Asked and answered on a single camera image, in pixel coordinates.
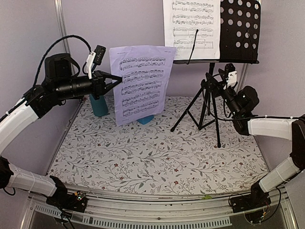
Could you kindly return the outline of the purple sheet music page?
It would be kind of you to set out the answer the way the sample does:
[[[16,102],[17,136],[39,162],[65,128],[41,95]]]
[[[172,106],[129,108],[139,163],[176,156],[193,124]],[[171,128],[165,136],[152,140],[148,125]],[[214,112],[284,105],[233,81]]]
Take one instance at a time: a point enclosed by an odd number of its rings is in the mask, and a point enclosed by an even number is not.
[[[113,89],[118,126],[163,112],[175,53],[153,45],[110,48],[111,74],[122,78]]]

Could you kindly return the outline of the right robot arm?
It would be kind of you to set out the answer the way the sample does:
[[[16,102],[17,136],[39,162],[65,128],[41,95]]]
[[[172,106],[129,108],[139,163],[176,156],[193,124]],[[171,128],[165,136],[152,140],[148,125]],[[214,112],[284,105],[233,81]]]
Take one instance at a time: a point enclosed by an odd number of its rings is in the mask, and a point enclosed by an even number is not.
[[[305,168],[305,117],[272,117],[254,116],[253,109],[258,105],[259,98],[256,90],[245,86],[236,92],[233,85],[236,83],[237,72],[220,72],[221,81],[217,81],[207,73],[207,80],[202,87],[212,95],[221,96],[229,108],[235,130],[240,135],[261,135],[286,139],[292,142],[292,152],[289,157],[280,163],[271,172],[251,185],[250,194],[236,196],[229,200],[234,212],[241,212],[259,208],[271,203],[269,192],[283,183],[289,182]]]

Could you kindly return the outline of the black music stand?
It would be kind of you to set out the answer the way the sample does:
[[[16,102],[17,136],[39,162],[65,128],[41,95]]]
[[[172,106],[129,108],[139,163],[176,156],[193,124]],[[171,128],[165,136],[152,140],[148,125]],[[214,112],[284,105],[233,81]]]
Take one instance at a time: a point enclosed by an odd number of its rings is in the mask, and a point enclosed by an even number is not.
[[[201,82],[201,87],[183,114],[171,128],[173,132],[185,115],[193,118],[190,109],[201,95],[203,106],[199,121],[193,120],[199,130],[216,125],[219,136],[220,117],[216,110],[216,97],[223,99],[223,106],[229,108],[230,114],[226,121],[232,121],[234,128],[241,135],[249,135],[248,121],[253,118],[253,109],[259,99],[254,88],[246,86],[239,92],[237,71],[234,63],[258,64],[258,43],[260,33],[261,4],[257,0],[222,0],[220,2],[220,63],[224,69],[214,73],[215,61],[209,61],[209,71]]]

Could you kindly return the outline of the sheet music booklet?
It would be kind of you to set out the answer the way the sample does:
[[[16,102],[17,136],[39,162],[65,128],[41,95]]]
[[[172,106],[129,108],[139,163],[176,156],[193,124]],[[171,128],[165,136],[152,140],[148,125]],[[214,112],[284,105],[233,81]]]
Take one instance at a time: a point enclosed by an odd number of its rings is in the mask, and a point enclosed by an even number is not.
[[[221,2],[164,0],[165,46],[175,47],[175,61],[220,58]]]

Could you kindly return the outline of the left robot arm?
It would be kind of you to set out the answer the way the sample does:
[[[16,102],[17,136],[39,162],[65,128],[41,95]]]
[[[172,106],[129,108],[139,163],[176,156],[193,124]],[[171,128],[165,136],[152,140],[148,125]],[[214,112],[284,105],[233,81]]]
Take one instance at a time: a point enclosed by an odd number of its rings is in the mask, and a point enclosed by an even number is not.
[[[99,99],[122,82],[119,76],[94,71],[86,76],[72,74],[71,66],[78,64],[68,53],[52,55],[45,59],[45,79],[41,85],[28,90],[17,104],[0,120],[0,150],[7,146],[26,127],[46,115],[64,101],[92,95]],[[0,187],[18,188],[44,195],[46,203],[60,210],[85,212],[85,193],[68,193],[64,183],[55,176],[41,176],[21,169],[4,157],[0,158]]]

